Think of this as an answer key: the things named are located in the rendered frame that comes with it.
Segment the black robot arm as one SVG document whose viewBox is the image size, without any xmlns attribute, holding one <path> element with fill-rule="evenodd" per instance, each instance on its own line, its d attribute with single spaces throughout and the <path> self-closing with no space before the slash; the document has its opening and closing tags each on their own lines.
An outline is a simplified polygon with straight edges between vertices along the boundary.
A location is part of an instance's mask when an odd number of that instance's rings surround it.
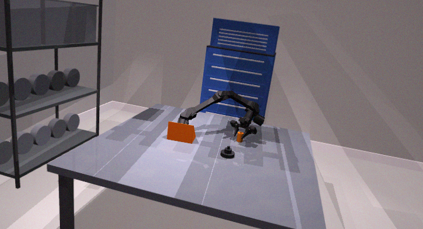
<svg viewBox="0 0 423 229">
<path fill-rule="evenodd" d="M 236 102 L 240 103 L 241 105 L 245 106 L 246 109 L 245 111 L 247 112 L 245 116 L 250 117 L 251 119 L 253 119 L 253 122 L 255 122 L 256 124 L 258 124 L 259 126 L 261 126 L 264 122 L 265 117 L 259 115 L 259 104 L 254 102 L 254 101 L 249 101 L 243 97 L 241 97 L 240 95 L 234 93 L 232 90 L 230 91 L 218 91 L 216 92 L 211 98 L 207 99 L 206 101 L 204 101 L 203 103 L 195 106 L 195 107 L 190 107 L 188 109 L 186 109 L 184 112 L 182 112 L 180 114 L 180 117 L 178 119 L 178 123 L 181 124 L 189 124 L 189 120 L 192 120 L 193 118 L 196 117 L 197 113 L 200 112 L 201 110 L 207 108 L 208 106 L 212 105 L 213 103 L 218 103 L 221 102 L 222 100 L 226 100 L 226 99 L 233 99 Z M 247 126 L 250 123 L 250 119 L 246 119 L 245 117 L 240 117 L 239 118 L 239 122 L 240 123 L 244 123 Z"/>
</svg>

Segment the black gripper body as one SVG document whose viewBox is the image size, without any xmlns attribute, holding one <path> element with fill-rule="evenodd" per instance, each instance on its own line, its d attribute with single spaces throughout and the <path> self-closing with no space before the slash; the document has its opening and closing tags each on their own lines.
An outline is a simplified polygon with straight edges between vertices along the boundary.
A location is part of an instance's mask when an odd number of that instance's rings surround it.
<svg viewBox="0 0 423 229">
<path fill-rule="evenodd" d="M 249 125 L 251 124 L 251 121 L 252 121 L 252 119 L 250 118 L 250 117 L 248 117 L 248 116 L 244 116 L 246 119 L 248 118 L 248 119 L 250 119 L 250 123 L 249 123 Z M 246 124 L 244 124 L 244 123 L 240 123 L 240 124 L 238 124 L 237 123 L 237 121 L 235 121 L 235 120 L 231 120 L 231 122 L 230 122 L 230 124 L 231 124 L 231 126 L 232 127 L 234 127 L 233 125 L 235 124 L 235 125 L 237 125 L 238 127 L 242 127 L 242 128 L 247 128 L 247 129 L 250 129 L 250 131 L 251 131 L 251 133 L 253 133 L 253 134 L 256 134 L 257 133 L 257 129 L 256 129 L 256 127 L 254 127 L 254 126 L 250 126 L 249 127 L 249 125 L 247 126 Z"/>
</svg>

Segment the orange knob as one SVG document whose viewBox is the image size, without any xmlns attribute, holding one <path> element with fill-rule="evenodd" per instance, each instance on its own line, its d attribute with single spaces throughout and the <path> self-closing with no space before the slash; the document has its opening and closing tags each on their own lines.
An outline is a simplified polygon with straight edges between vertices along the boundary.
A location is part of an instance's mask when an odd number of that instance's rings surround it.
<svg viewBox="0 0 423 229">
<path fill-rule="evenodd" d="M 237 142 L 243 142 L 243 139 L 241 139 L 241 137 L 242 137 L 243 134 L 244 134 L 243 132 L 238 132 L 238 134 L 237 134 Z"/>
</svg>

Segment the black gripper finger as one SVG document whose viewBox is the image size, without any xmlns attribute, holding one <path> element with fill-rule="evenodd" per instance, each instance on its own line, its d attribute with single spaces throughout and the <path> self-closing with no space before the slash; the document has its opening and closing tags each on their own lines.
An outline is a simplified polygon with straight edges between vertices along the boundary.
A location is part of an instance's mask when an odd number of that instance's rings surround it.
<svg viewBox="0 0 423 229">
<path fill-rule="evenodd" d="M 244 134 L 242 135 L 241 139 L 243 139 L 244 137 L 246 137 L 249 134 L 251 134 L 251 131 L 250 131 L 250 129 L 246 128 L 246 130 L 245 130 Z"/>
<path fill-rule="evenodd" d="M 233 125 L 234 126 L 234 128 L 235 128 L 235 130 L 234 130 L 234 136 L 237 134 L 237 132 L 239 131 L 239 128 L 238 128 L 238 126 L 237 125 Z"/>
</svg>

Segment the dark round pedestal with short shaft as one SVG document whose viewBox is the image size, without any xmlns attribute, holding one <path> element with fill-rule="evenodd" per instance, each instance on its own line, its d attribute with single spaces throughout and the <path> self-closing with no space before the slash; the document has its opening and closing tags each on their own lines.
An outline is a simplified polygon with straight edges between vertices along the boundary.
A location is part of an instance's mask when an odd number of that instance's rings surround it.
<svg viewBox="0 0 423 229">
<path fill-rule="evenodd" d="M 221 150 L 220 155 L 224 158 L 232 159 L 232 158 L 234 158 L 235 152 L 232 151 L 230 146 L 227 146 L 227 147 L 224 148 L 224 150 Z"/>
</svg>

